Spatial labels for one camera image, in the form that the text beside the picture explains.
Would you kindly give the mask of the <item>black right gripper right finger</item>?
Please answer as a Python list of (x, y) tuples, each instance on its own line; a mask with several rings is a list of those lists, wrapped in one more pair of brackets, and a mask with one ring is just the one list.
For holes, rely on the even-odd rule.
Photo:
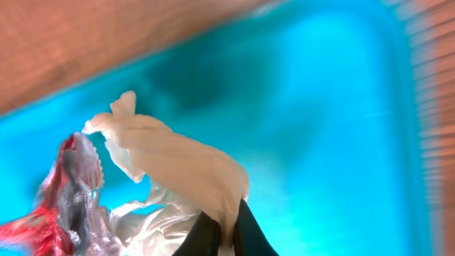
[(240, 201), (233, 246), (236, 256), (278, 256), (244, 200)]

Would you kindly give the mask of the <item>red foil snack wrapper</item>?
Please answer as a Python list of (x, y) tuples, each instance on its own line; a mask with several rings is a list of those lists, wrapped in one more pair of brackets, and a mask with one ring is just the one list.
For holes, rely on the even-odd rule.
[(103, 185), (93, 143), (82, 133), (71, 134), (40, 185), (36, 207), (1, 225), (1, 246), (34, 256), (120, 255), (122, 242), (110, 227), (107, 209), (99, 205)]

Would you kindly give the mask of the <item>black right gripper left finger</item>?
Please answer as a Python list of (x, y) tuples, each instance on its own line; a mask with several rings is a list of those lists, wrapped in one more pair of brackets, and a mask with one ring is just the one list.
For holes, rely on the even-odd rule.
[(201, 212), (173, 256), (218, 256), (219, 245), (219, 223)]

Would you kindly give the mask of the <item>white napkin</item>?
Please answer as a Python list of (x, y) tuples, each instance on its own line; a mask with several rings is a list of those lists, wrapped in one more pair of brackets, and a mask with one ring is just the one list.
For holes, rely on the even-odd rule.
[(246, 170), (223, 151), (137, 114), (136, 95), (123, 93), (110, 112), (86, 121), (83, 133), (99, 132), (111, 160), (133, 182), (151, 179), (145, 201), (130, 201), (109, 214), (126, 255), (172, 255), (201, 214), (220, 225), (219, 255), (233, 255), (241, 201), (249, 196)]

